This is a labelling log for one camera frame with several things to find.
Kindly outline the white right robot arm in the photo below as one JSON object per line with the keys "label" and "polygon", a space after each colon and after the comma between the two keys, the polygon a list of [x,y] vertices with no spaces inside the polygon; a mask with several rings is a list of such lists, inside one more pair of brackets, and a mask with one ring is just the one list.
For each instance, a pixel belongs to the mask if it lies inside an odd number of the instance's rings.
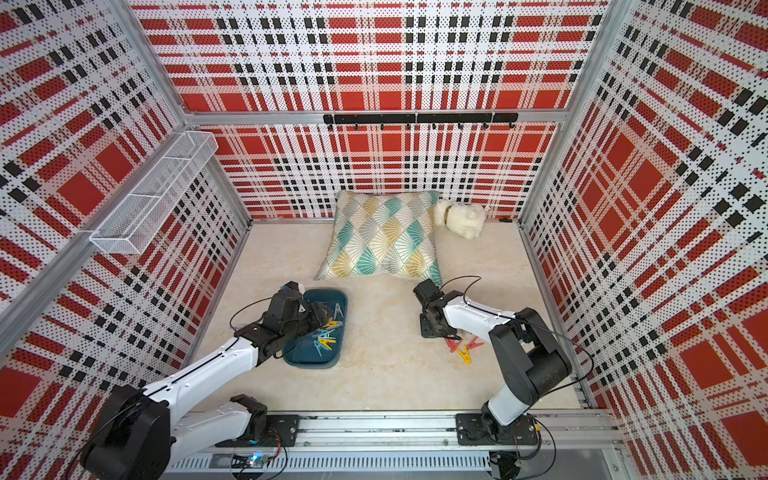
{"label": "white right robot arm", "polygon": [[487,431],[499,435],[571,375],[568,355],[537,311],[473,303],[464,293],[444,292],[429,279],[413,293],[421,306],[424,338],[458,342],[463,331],[492,346],[504,386],[481,408]]}

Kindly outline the dark teal storage box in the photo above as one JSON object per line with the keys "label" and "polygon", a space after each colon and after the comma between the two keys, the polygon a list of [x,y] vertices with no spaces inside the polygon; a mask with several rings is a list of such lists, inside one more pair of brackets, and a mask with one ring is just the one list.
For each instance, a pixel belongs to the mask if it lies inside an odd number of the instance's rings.
{"label": "dark teal storage box", "polygon": [[298,339],[289,341],[283,348],[286,364],[301,369],[330,369],[341,358],[348,298],[337,289],[307,290],[309,303],[322,304],[330,314],[326,324]]}

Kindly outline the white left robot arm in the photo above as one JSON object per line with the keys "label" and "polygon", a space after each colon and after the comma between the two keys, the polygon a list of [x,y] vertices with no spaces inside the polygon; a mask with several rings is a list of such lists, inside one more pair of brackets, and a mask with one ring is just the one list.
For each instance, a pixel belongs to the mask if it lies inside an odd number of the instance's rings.
{"label": "white left robot arm", "polygon": [[109,395],[74,465],[99,479],[158,479],[174,463],[220,443],[278,440],[267,407],[239,394],[203,413],[193,408],[221,387],[286,353],[287,345],[335,320],[336,309],[296,282],[267,298],[261,316],[234,330],[212,353],[143,387]]}

